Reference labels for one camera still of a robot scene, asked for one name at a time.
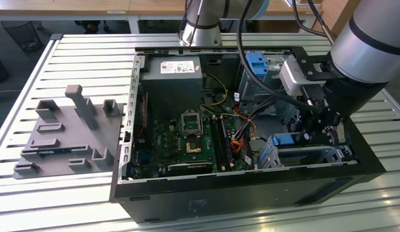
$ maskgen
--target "wooden desk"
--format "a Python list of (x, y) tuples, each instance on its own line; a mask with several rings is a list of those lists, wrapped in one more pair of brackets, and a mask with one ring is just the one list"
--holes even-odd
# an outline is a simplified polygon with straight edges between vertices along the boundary
[[(186, 0), (130, 0), (129, 13), (133, 15), (183, 15)], [(312, 14), (310, 7), (299, 7), (299, 14)], [(271, 0), (267, 15), (294, 15), (294, 10), (284, 0)]]
[[(139, 31), (139, 20), (181, 20), (186, 0), (130, 0), (129, 21), (133, 33)], [(304, 25), (312, 28), (316, 18), (310, 7), (299, 7)], [(259, 20), (295, 20), (294, 9), (286, 0), (271, 0), (266, 14)]]
[(130, 0), (0, 0), (0, 15), (126, 14)]
[[(0, 0), (0, 20), (129, 20), (139, 34), (139, 20), (182, 20), (185, 0)], [(308, 7), (299, 7), (300, 19), (312, 27), (316, 19)], [(271, 0), (259, 20), (295, 20), (284, 0)]]

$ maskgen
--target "power supply label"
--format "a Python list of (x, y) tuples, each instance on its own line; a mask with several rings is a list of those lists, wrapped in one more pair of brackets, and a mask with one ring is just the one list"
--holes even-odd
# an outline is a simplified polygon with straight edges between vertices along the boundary
[(195, 72), (194, 61), (166, 61), (162, 62), (161, 73), (193, 73)]

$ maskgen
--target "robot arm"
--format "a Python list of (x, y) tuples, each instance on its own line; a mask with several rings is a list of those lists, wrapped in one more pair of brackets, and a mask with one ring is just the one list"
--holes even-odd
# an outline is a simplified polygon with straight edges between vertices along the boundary
[(355, 113), (400, 77), (400, 0), (363, 0), (331, 49), (331, 67), (346, 78), (327, 82), (331, 107)]
[[(189, 0), (187, 24), (181, 35), (183, 46), (221, 46), (222, 18), (239, 19), (249, 0)], [(261, 17), (270, 0), (254, 0), (247, 19)]]

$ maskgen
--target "table leg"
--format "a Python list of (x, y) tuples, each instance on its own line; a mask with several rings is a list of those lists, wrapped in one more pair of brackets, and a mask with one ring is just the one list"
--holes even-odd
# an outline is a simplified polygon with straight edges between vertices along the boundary
[(138, 15), (130, 15), (127, 16), (130, 30), (133, 34), (141, 34), (139, 29), (139, 16)]

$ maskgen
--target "blue connector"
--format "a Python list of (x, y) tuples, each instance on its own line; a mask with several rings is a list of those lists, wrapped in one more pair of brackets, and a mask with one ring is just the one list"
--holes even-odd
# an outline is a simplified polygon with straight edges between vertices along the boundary
[(294, 137), (290, 134), (278, 134), (272, 137), (275, 146), (295, 144)]
[(267, 65), (267, 60), (263, 57), (262, 53), (254, 53), (249, 52), (246, 54), (246, 60), (253, 68), (254, 73), (257, 74), (258, 77), (264, 78), (268, 71), (270, 67)]

